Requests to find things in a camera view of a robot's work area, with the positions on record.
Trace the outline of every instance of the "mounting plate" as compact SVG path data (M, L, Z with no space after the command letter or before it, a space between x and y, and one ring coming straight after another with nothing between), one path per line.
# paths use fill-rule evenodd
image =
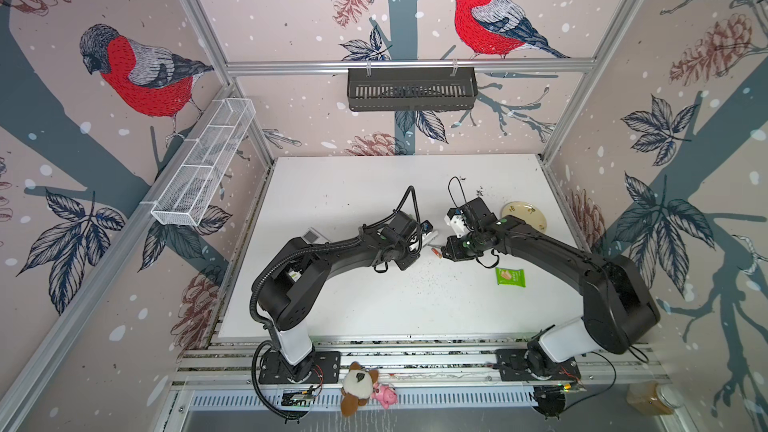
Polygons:
M525 353L527 349L514 348L514 349L499 349L496 350L496 363L501 364L504 367L498 368L500 375L502 376L502 382L520 382L525 380L540 380L534 376L528 370L528 364L525 360ZM542 380L562 380L565 382L574 381L574 377L581 379L581 372L578 370L576 360L571 358L561 364L567 374L559 371L552 376L542 378Z
M322 370L323 383L338 384L339 369L341 366L341 352L322 351L315 354L315 365ZM270 350L264 354L262 369L259 372L259 384L291 384L288 380L288 370L280 360L280 353ZM302 384L319 384L320 378L317 374L310 373L310 376L301 382Z

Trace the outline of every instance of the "black metal basket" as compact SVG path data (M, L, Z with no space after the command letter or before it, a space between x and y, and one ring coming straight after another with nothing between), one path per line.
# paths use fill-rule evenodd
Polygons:
M350 69L346 96L350 110L470 110L478 96L473 67Z

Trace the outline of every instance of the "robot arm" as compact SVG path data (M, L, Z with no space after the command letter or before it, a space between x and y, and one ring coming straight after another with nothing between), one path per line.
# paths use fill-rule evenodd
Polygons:
M408 194L413 197L416 220L400 210ZM435 235L428 221L419 220L416 191L411 186L390 216L361 226L357 237L322 245L292 238L256 278L251 286L251 317L270 332L272 349L280 352L284 370L293 381L301 381L312 369L314 347L302 321L324 283L358 267L386 272L389 261L406 270L418 259L422 243ZM384 269L376 269L382 264ZM257 304L268 318L259 313Z
M472 260L493 249L541 267L582 296L583 317L529 342L533 371L546 375L557 363L599 348L622 354L660 320L648 287L623 256L607 260L554 240L514 216L497 219L480 197L450 209L447 217L461 236L448 237L443 257Z
M412 193L416 220L400 211ZM571 357L603 348L615 354L628 350L660 319L648 288L634 264L624 257L607 260L582 252L533 229L523 220L497 219L481 198L451 208L448 222L457 235L442 247L452 261L479 258L492 249L523 258L569 284L584 301L584 315L553 325L528 342L527 366L537 376L551 375ZM303 319L324 283L358 267L377 267L395 261L401 270L413 264L432 232L419 222L416 193L409 187L395 211L357 237L324 245L291 239L255 280L251 317L270 332L273 349L288 377L301 381L312 369L314 347ZM261 315L260 305L269 317Z

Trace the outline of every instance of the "bird wallpaper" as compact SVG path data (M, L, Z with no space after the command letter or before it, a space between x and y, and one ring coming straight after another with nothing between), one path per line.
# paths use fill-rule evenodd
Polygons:
M201 0L229 61L589 57L618 2ZM478 74L472 110L395 113L349 111L343 77L238 81L259 104L262 128L274 131L266 134L274 156L333 156L378 132L402 155L540 153L580 79Z
M200 0L226 60L591 57L620 0ZM553 169L663 311L702 430L768 430L768 1L646 0ZM220 84L178 0L2 0L6 390ZM478 74L475 108L354 112L346 77L245 76L273 156L540 153L576 72ZM22 430L146 430L206 339L264 176L244 140L197 228L154 223Z
M220 83L178 0L2 0L0 83L5 393ZM245 140L199 227L145 232L22 428L149 428L264 171Z

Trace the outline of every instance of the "wall shelf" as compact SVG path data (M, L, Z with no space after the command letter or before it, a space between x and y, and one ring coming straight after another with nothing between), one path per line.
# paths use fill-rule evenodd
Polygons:
M163 225L198 226L248 126L254 120L248 99L225 99L187 154L152 216Z

